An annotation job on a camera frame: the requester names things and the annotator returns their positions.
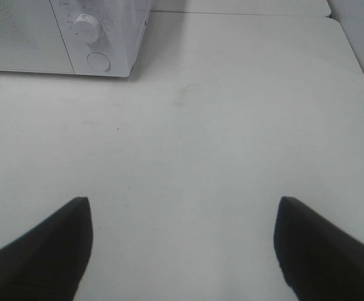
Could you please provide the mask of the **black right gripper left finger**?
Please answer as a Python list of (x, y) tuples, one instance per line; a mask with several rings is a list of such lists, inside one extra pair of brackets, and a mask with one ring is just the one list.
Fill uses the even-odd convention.
[(73, 300), (92, 245), (89, 200), (74, 198), (0, 249), (0, 300)]

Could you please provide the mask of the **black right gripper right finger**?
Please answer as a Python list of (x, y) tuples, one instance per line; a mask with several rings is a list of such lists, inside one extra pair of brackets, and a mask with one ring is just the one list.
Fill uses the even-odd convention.
[(274, 250), (298, 300), (364, 300), (364, 243), (296, 198), (279, 202)]

